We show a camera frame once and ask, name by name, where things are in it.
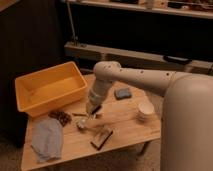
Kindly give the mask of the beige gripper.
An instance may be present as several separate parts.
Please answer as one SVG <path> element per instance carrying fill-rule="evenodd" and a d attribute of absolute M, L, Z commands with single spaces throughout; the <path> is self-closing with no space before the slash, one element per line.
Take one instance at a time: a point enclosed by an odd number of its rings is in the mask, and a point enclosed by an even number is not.
<path fill-rule="evenodd" d="M 101 107 L 104 98 L 96 94 L 93 90 L 88 93 L 88 100 L 86 103 L 86 113 L 89 115 L 95 114 Z"/>

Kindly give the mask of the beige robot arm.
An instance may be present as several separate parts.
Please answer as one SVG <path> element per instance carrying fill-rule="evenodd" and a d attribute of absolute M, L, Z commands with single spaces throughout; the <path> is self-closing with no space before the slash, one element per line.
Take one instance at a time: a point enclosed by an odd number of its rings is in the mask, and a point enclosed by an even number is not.
<path fill-rule="evenodd" d="M 123 68 L 116 61 L 95 64 L 86 112 L 102 105 L 116 81 L 164 98 L 161 171 L 213 171 L 213 76 Z"/>

